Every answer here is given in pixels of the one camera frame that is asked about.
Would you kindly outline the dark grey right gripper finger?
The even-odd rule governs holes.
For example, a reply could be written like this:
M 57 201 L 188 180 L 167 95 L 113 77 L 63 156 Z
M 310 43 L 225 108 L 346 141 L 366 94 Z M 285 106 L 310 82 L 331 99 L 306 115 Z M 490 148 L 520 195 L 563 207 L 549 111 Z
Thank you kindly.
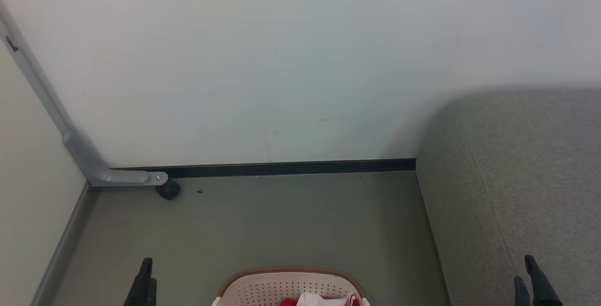
M 562 306 L 556 291 L 532 255 L 524 257 L 526 271 L 531 278 L 533 306 Z
M 530 294 L 523 278 L 515 276 L 515 306 L 532 306 Z

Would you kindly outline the cream perforated laundry basket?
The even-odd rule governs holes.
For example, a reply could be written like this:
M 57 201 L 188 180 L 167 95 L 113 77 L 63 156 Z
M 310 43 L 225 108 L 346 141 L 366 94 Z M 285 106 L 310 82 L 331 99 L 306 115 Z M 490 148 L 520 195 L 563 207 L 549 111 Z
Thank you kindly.
M 304 292 L 327 298 L 355 295 L 362 306 L 370 306 L 365 291 L 352 276 L 332 269 L 299 266 L 238 273 L 223 285 L 212 306 L 279 306 L 285 298 L 298 299 Z

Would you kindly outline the red and white garment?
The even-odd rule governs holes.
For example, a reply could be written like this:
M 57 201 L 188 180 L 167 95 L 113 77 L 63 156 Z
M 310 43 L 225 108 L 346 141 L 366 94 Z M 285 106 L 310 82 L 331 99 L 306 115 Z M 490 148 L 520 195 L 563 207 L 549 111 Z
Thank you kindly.
M 313 293 L 301 293 L 298 299 L 285 298 L 279 306 L 362 306 L 361 299 L 350 295 L 345 298 L 327 298 Z

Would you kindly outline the grey partition frame leg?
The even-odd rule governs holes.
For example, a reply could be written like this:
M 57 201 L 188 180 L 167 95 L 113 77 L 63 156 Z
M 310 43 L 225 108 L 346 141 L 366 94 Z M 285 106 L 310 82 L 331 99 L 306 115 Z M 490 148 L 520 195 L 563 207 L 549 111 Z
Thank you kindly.
M 13 52 L 8 46 L 6 35 L 19 48 L 19 52 Z M 107 165 L 69 117 L 3 0 L 0 0 L 0 39 L 62 135 L 64 147 L 91 186 L 157 186 L 169 179 L 167 173 L 118 170 Z

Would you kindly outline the black wall baseboard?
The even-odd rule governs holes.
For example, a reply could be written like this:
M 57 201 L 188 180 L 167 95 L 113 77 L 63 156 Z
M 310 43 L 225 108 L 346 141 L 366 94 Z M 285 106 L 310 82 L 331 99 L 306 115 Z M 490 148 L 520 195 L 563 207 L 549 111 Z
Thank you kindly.
M 415 169 L 415 158 L 118 168 L 118 170 L 148 171 L 150 173 L 162 172 L 167 173 L 170 178 L 386 173 L 414 171 Z

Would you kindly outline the grey fabric sofa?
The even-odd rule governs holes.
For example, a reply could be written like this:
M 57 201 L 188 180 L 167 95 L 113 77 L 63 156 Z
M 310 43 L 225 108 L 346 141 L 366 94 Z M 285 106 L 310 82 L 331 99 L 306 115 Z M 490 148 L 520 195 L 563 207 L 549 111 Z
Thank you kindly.
M 452 101 L 416 173 L 452 306 L 514 306 L 526 255 L 564 306 L 601 306 L 601 88 Z

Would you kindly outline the black caster wheel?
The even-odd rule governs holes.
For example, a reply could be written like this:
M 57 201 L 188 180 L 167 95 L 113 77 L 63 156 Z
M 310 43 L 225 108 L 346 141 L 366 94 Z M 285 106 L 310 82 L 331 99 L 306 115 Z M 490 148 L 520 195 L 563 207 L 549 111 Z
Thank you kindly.
M 165 200 L 174 200 L 181 192 L 180 185 L 169 178 L 164 184 L 155 186 L 155 191 Z

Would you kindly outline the grey partition bottom rail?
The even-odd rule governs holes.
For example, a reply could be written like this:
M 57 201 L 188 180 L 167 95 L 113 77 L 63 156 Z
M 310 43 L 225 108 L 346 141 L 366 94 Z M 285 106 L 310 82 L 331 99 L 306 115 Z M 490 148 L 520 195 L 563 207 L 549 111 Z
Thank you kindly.
M 90 182 L 86 182 L 81 195 L 69 217 L 62 236 L 54 250 L 51 261 L 37 287 L 30 306 L 52 306 L 54 298 L 60 289 L 69 262 L 77 248 L 86 221 L 89 218 L 90 207 L 93 205 L 93 193 Z

